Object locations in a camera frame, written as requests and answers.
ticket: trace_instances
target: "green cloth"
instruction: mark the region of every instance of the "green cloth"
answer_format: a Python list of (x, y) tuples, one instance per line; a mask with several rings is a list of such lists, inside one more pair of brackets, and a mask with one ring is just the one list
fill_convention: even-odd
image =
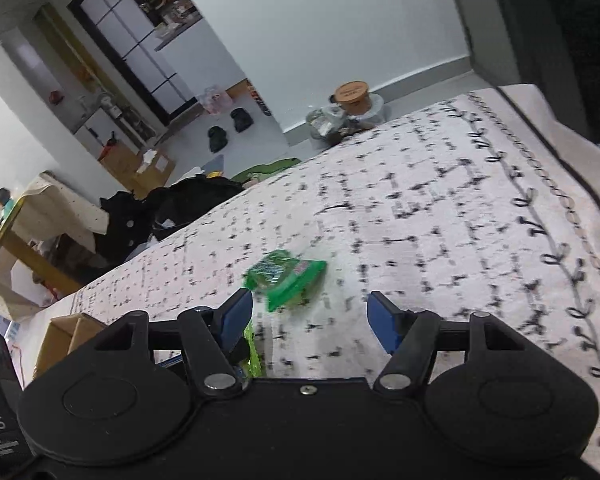
[(300, 164), (302, 160), (299, 158), (283, 158), (282, 160), (277, 160), (276, 162), (272, 162), (271, 164), (259, 164), (257, 166), (253, 166), (248, 170), (244, 170), (242, 173), (238, 173), (231, 180), (236, 182), (240, 182), (244, 184), (251, 179), (252, 175), (266, 175), (266, 177), (270, 177), (276, 173), (280, 173), (280, 171), (287, 170), (296, 164)]

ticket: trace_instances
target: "metal pivot bolt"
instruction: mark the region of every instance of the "metal pivot bolt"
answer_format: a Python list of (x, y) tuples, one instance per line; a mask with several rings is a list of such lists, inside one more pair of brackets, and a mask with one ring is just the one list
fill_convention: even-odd
[(205, 378), (205, 386), (212, 390), (226, 390), (235, 384), (235, 377), (229, 374), (213, 374)]
[(411, 384), (411, 379), (402, 374), (387, 374), (380, 377), (380, 385), (385, 390), (403, 390)]
[(303, 395), (315, 395), (318, 393), (318, 388), (312, 384), (305, 384), (304, 386), (300, 386), (300, 393)]

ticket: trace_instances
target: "pile of clothes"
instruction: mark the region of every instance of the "pile of clothes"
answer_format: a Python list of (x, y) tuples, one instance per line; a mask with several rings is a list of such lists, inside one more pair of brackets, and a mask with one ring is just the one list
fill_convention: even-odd
[(105, 235), (94, 235), (96, 252), (118, 266), (150, 237), (164, 240), (242, 190), (242, 184), (222, 176), (197, 175), (154, 189), (144, 200), (124, 191), (102, 198), (109, 225)]

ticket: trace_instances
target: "wooden jar lid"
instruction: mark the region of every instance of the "wooden jar lid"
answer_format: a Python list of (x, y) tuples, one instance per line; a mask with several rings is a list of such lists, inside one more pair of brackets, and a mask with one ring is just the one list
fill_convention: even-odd
[(344, 83), (336, 89), (334, 97), (349, 115), (362, 115), (371, 108), (369, 85), (364, 81)]
[(339, 86), (335, 91), (335, 97), (337, 102), (345, 105), (360, 101), (368, 93), (369, 85), (364, 81), (351, 81)]

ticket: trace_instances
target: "blue gripper pad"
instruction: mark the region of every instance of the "blue gripper pad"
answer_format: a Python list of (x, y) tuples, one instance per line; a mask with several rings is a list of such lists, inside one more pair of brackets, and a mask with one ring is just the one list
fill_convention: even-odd
[(239, 289), (216, 310), (216, 323), (220, 332), (220, 346), (230, 352), (251, 320), (253, 296), (248, 288)]
[(393, 354), (404, 339), (404, 336), (398, 333), (398, 323), (402, 315), (403, 312), (381, 292), (374, 290), (366, 299), (366, 319), (388, 354)]

